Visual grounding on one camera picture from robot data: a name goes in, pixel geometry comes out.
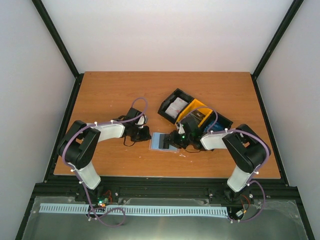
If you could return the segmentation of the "right black frame post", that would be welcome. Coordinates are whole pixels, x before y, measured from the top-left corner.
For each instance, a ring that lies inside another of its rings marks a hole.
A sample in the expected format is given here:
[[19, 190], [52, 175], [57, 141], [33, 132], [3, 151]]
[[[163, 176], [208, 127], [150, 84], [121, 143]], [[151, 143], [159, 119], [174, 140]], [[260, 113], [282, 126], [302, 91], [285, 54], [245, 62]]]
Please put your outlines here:
[[287, 12], [285, 13], [282, 21], [280, 22], [277, 30], [275, 31], [272, 39], [270, 40], [267, 48], [265, 49], [261, 59], [259, 60], [256, 68], [254, 69], [253, 73], [251, 74], [251, 78], [252, 78], [253, 82], [257, 81], [259, 75], [263, 71], [264, 67], [266, 66], [267, 62], [269, 61], [274, 50], [276, 49], [280, 40], [284, 36], [288, 27], [290, 26], [292, 20], [294, 19], [295, 15], [299, 11], [303, 2], [304, 2], [304, 0], [293, 0], [292, 3], [290, 4]]

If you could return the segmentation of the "black bin right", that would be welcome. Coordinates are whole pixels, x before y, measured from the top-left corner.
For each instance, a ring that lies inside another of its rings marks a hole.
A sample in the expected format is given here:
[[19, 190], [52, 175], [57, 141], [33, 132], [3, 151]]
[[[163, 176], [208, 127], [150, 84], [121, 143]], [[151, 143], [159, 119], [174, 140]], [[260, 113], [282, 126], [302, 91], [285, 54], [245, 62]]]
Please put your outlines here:
[[[204, 130], [205, 128], [205, 125], [208, 124], [209, 122], [213, 121], [215, 122], [216, 120], [216, 114], [213, 112], [206, 120], [205, 122], [203, 123], [203, 125], [201, 126], [201, 129], [202, 131]], [[226, 118], [225, 116], [221, 115], [220, 113], [217, 113], [217, 121], [216, 122], [219, 122], [221, 123], [225, 129], [230, 129], [233, 122], [231, 120], [229, 120], [228, 118]]]

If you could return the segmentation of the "black bin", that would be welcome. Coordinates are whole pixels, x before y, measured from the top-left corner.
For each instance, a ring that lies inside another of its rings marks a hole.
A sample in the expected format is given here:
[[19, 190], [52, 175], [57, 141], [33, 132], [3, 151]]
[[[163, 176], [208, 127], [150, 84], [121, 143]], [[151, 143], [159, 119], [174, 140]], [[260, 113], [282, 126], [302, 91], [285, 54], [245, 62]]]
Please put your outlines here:
[[[203, 125], [201, 126], [201, 129], [202, 131], [204, 130], [205, 128], [205, 125], [208, 124], [209, 122], [213, 121], [215, 122], [216, 120], [216, 114], [213, 112], [206, 120], [205, 122], [203, 123]], [[229, 120], [228, 118], [226, 118], [225, 116], [221, 115], [220, 113], [217, 113], [217, 121], [216, 122], [219, 122], [221, 123], [225, 129], [230, 129], [233, 122], [231, 120]]]
[[177, 88], [161, 103], [157, 113], [168, 120], [171, 124], [175, 124], [180, 113], [194, 99], [195, 98], [191, 95]]

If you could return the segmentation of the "dark card stack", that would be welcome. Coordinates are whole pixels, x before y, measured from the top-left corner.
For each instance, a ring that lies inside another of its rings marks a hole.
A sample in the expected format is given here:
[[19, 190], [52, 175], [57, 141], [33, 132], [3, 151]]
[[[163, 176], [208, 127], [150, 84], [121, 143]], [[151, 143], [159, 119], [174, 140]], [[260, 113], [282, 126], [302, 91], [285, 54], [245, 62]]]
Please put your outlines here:
[[200, 112], [199, 110], [194, 110], [189, 115], [195, 119], [197, 124], [200, 124], [202, 120], [206, 117], [206, 115]]

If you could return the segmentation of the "left black frame post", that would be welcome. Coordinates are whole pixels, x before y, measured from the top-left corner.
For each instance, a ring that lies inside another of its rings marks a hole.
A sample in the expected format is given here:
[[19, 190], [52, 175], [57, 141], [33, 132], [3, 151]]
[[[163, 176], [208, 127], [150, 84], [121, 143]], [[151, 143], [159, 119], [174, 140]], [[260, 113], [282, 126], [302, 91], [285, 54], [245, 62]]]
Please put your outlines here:
[[41, 20], [43, 21], [45, 27], [47, 28], [51, 38], [53, 39], [55, 45], [57, 46], [59, 52], [61, 53], [65, 63], [67, 64], [73, 77], [78, 80], [83, 78], [83, 74], [79, 73], [69, 51], [67, 50], [50, 14], [48, 13], [42, 0], [32, 0], [31, 1], [38, 12]]

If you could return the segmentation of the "small electronics board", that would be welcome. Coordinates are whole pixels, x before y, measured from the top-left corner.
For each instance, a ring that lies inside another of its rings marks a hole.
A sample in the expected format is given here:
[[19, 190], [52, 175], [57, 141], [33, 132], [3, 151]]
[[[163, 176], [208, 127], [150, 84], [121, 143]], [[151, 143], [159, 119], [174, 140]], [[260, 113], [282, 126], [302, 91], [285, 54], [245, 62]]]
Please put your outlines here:
[[106, 206], [112, 204], [112, 196], [111, 195], [103, 195], [97, 200], [97, 205], [101, 208], [105, 208]]

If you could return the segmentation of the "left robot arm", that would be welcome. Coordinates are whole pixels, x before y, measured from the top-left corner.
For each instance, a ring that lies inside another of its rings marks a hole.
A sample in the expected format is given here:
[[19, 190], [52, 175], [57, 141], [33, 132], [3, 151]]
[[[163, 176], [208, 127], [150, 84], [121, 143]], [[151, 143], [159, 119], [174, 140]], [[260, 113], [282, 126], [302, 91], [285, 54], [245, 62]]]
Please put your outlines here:
[[76, 174], [79, 183], [87, 187], [86, 195], [92, 201], [99, 201], [104, 195], [104, 188], [99, 185], [101, 177], [92, 162], [97, 144], [121, 138], [130, 138], [133, 143], [148, 141], [151, 135], [147, 121], [144, 112], [131, 107], [126, 115], [105, 123], [76, 120], [64, 135], [57, 147], [57, 154]]

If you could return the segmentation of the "blue card stack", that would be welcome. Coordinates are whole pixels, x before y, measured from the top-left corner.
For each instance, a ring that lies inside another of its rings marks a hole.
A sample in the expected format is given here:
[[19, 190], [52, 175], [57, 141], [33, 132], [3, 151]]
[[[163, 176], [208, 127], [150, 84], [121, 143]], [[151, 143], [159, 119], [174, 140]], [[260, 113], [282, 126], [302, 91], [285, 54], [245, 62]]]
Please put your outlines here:
[[210, 131], [213, 131], [213, 132], [219, 132], [219, 131], [223, 131], [225, 129], [225, 127], [219, 123], [218, 121], [212, 125], [214, 123], [214, 121], [211, 121], [209, 122], [208, 124], [205, 125], [204, 129], [203, 129], [203, 132], [210, 132]]

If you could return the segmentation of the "black bin left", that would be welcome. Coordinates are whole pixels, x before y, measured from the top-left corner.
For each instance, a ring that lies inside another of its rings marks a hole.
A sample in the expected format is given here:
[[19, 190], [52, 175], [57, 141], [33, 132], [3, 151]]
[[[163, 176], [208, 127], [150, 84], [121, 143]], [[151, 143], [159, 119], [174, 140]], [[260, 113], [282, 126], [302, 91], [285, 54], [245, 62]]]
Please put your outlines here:
[[194, 99], [195, 98], [191, 95], [177, 88], [161, 103], [157, 113], [168, 120], [171, 124], [175, 124], [180, 113]]

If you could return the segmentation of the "grey connector plug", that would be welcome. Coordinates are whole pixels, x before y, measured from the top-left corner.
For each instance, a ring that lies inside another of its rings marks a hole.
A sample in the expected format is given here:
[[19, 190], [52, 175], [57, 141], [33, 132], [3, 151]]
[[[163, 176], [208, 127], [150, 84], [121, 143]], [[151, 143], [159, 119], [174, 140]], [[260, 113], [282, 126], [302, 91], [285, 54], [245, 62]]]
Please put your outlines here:
[[237, 219], [242, 219], [246, 212], [247, 212], [247, 211], [246, 211], [245, 209], [238, 210], [238, 211], [235, 213], [235, 217], [236, 217]]

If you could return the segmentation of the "black aluminium rail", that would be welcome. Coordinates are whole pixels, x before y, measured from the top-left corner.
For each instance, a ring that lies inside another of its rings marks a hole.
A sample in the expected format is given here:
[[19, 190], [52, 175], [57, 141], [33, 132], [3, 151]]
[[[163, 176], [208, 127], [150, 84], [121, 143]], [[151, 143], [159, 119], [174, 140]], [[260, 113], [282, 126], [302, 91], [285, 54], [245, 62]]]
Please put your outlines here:
[[130, 198], [204, 199], [223, 206], [238, 205], [241, 200], [246, 203], [263, 199], [301, 201], [297, 187], [282, 180], [267, 179], [232, 193], [224, 179], [103, 177], [99, 186], [88, 193], [93, 203], [102, 197], [111, 197], [113, 203]]

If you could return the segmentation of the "pink card holder wallet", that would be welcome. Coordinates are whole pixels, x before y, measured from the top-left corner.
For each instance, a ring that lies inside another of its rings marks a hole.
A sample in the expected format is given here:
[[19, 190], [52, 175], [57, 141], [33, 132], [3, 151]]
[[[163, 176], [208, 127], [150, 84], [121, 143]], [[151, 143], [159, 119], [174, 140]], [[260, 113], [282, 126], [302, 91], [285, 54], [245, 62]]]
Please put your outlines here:
[[165, 138], [168, 136], [169, 134], [167, 133], [153, 132], [151, 135], [149, 149], [152, 151], [178, 153], [179, 152], [178, 148], [165, 142]]

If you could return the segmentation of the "dark credit card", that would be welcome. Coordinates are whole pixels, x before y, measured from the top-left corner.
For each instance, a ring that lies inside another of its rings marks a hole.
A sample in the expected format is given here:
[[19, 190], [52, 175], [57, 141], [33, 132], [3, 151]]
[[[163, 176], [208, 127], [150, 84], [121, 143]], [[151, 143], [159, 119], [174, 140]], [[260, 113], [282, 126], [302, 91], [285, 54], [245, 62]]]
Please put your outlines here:
[[169, 134], [161, 133], [159, 135], [159, 143], [158, 148], [160, 150], [169, 151], [173, 149], [173, 146], [171, 145], [171, 139]]

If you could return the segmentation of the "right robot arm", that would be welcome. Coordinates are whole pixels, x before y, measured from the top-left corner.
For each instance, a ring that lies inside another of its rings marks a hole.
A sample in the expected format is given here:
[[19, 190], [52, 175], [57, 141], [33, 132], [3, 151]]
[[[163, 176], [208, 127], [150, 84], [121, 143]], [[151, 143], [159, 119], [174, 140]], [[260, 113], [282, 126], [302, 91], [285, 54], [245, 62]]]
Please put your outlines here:
[[246, 124], [220, 131], [202, 130], [190, 117], [182, 120], [176, 130], [165, 134], [162, 142], [165, 149], [172, 146], [185, 150], [193, 146], [199, 152], [228, 150], [235, 168], [226, 182], [226, 195], [239, 193], [248, 186], [271, 155], [269, 146]]

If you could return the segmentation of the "white card stack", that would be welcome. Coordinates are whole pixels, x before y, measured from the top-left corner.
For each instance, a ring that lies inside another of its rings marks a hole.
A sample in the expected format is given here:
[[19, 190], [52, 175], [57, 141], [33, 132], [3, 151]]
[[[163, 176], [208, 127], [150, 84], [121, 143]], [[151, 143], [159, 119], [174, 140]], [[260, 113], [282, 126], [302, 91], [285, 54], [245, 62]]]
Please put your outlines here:
[[165, 110], [165, 113], [172, 118], [176, 118], [178, 114], [183, 110], [185, 106], [188, 105], [188, 102], [177, 97]]

